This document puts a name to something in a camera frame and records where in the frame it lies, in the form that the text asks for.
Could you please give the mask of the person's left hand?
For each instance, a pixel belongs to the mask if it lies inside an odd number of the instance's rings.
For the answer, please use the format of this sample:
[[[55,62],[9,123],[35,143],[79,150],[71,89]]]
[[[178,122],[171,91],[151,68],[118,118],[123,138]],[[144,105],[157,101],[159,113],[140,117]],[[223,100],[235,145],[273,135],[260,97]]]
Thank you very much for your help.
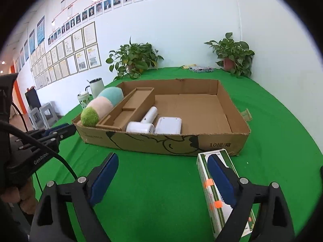
[[[1,200],[5,203],[19,203],[23,212],[29,215],[34,214],[38,201],[32,178],[28,178],[21,189],[17,187],[8,188],[5,193],[1,194]]]

